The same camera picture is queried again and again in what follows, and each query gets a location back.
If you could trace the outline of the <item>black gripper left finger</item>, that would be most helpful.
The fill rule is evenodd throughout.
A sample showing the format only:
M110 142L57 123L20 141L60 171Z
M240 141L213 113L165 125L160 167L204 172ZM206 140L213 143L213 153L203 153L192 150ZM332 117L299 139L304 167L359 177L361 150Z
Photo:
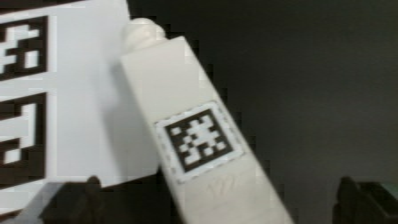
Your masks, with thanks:
M43 224L103 224L101 182L66 182L39 215Z

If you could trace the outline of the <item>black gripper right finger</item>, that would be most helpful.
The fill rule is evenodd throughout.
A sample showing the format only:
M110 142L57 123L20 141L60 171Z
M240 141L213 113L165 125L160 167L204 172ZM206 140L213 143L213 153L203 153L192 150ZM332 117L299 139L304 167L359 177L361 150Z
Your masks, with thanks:
M398 224L398 183L341 178L332 224Z

